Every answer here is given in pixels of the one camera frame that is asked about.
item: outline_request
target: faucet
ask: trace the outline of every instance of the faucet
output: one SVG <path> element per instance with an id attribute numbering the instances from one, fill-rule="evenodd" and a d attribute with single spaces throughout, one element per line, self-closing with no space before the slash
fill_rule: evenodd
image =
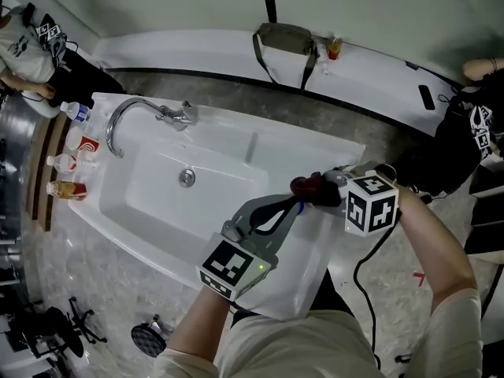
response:
<path id="1" fill-rule="evenodd" d="M 124 151 L 117 148 L 114 144 L 114 132 L 116 131 L 119 119 L 126 113 L 128 109 L 133 106 L 141 106 L 152 112 L 156 120 L 171 124 L 178 132 L 183 131 L 189 124 L 196 124 L 198 122 L 198 108 L 191 106 L 188 101 L 182 102 L 182 108 L 172 109 L 168 106 L 157 106 L 152 102 L 143 98 L 130 98 L 121 103 L 112 113 L 107 124 L 105 139 L 107 146 L 112 154 L 118 158 L 124 156 Z"/>

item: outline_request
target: gray floor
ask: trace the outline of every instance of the gray floor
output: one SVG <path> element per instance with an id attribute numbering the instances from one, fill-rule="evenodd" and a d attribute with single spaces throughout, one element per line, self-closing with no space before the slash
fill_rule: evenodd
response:
<path id="1" fill-rule="evenodd" d="M 410 132 L 379 120 L 319 102 L 250 85 L 193 76 L 161 73 L 116 72 L 115 77 L 131 93 L 145 96 L 187 99 L 194 104 L 217 106 L 260 117 L 295 124 L 366 145 L 365 160 L 392 161 L 418 139 Z M 449 198 L 435 201 L 432 208 L 451 231 L 465 241 L 474 199 L 468 184 Z M 164 329 L 176 327 L 195 296 L 195 291 L 154 271 L 133 258 L 75 215 L 64 201 L 54 207 L 52 231 L 43 234 L 24 219 L 24 255 L 27 267 L 37 269 L 39 293 L 47 305 L 68 310 L 68 298 L 75 295 L 82 309 L 91 307 L 91 321 L 109 342 L 86 346 L 87 356 L 72 360 L 78 377 L 148 377 L 153 359 L 142 354 L 130 338 L 135 324 L 161 315 Z M 330 271 L 336 289 L 342 294 L 368 335 L 371 318 L 361 293 L 351 276 L 358 259 L 376 242 L 338 235 Z M 480 292 L 486 295 L 496 267 L 473 262 Z M 430 290 L 418 287 L 413 277 L 421 268 L 401 228 L 361 270 L 377 315 L 377 353 L 382 371 L 397 377 L 403 366 L 394 356 L 414 349 L 428 322 Z"/>

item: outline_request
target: small cup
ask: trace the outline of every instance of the small cup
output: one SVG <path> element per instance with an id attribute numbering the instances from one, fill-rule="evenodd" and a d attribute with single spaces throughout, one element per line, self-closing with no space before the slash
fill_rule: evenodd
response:
<path id="1" fill-rule="evenodd" d="M 65 144 L 70 150 L 89 151 L 90 153 L 94 153 L 100 146 L 97 140 L 83 133 L 77 126 L 69 130 Z"/>

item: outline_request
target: white sleeve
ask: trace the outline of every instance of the white sleeve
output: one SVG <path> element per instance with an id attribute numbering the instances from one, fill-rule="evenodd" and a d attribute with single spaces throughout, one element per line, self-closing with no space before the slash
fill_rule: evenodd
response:
<path id="1" fill-rule="evenodd" d="M 481 301 L 472 288 L 445 299 L 413 354 L 406 378 L 480 378 L 482 370 Z"/>
<path id="2" fill-rule="evenodd" d="M 154 362 L 154 378 L 217 378 L 217 367 L 198 356 L 166 349 Z"/>

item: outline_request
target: white shirt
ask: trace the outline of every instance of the white shirt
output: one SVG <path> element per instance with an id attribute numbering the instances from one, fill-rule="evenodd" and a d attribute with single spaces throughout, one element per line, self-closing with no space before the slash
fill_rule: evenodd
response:
<path id="1" fill-rule="evenodd" d="M 0 28 L 0 73 L 5 69 L 33 83 L 46 83 L 54 74 L 53 58 L 43 50 L 32 28 L 23 25 L 24 7 L 10 11 L 9 23 Z"/>
<path id="2" fill-rule="evenodd" d="M 480 298 L 459 291 L 431 316 L 407 378 L 481 376 Z M 384 378 L 359 323 L 340 311 L 313 311 L 302 320 L 248 317 L 228 333 L 216 365 L 167 349 L 154 364 L 155 378 Z"/>

